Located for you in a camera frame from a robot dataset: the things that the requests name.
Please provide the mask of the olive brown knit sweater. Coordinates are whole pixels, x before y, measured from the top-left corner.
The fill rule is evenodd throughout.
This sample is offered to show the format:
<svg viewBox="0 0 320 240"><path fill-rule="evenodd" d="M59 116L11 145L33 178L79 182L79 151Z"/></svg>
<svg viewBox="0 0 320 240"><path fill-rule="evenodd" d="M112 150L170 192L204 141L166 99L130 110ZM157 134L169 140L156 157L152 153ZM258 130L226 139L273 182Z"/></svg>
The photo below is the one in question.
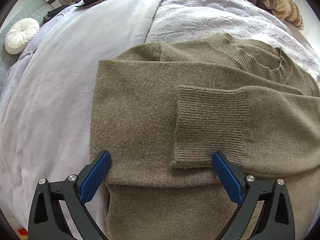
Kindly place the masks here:
<svg viewBox="0 0 320 240"><path fill-rule="evenodd" d="M280 48L229 34L101 60L90 151L107 150L109 239L213 239L236 205L211 167L287 184L296 239L319 204L319 87Z"/></svg>

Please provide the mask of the red yellow packet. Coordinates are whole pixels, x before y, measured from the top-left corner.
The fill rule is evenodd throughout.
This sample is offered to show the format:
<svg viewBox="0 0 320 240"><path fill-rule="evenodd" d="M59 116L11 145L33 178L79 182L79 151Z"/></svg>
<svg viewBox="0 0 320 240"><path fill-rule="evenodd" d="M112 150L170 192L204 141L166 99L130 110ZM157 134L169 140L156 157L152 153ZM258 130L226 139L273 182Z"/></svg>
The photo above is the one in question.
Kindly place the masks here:
<svg viewBox="0 0 320 240"><path fill-rule="evenodd" d="M25 228L17 229L16 233L21 240L28 240L28 232Z"/></svg>

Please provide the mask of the lavender plush blanket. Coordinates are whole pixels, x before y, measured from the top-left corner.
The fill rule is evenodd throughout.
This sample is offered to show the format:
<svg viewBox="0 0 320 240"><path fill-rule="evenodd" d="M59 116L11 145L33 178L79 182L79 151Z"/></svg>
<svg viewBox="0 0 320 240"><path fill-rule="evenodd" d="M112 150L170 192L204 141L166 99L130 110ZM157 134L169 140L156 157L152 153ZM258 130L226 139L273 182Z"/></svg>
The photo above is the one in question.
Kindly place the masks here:
<svg viewBox="0 0 320 240"><path fill-rule="evenodd" d="M140 43L230 33L281 47L319 79L319 52L290 23L246 0L108 0L68 7L12 64L1 94L1 210L26 228L37 182L88 161L98 62Z"/></svg>

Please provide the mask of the white round pleated cushion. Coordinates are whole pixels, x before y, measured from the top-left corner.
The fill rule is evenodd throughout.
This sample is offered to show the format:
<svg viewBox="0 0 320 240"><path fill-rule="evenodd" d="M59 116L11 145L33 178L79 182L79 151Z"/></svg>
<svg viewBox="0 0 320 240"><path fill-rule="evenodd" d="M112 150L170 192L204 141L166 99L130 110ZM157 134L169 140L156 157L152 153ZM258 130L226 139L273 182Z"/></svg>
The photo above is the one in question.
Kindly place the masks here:
<svg viewBox="0 0 320 240"><path fill-rule="evenodd" d="M39 32L40 25L33 18L23 18L17 21L7 32L4 47L8 54L21 53Z"/></svg>

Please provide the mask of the grey quilted floor mat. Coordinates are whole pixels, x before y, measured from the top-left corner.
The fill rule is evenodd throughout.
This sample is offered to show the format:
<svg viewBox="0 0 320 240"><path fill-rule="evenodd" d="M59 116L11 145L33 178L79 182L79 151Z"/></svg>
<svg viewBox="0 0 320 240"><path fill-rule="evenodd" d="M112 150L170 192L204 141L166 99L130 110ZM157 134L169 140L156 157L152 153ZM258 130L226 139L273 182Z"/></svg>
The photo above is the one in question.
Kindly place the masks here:
<svg viewBox="0 0 320 240"><path fill-rule="evenodd" d="M53 9L45 0L31 1L1 32L1 88L4 87L8 70L44 24L44 17Z"/></svg>

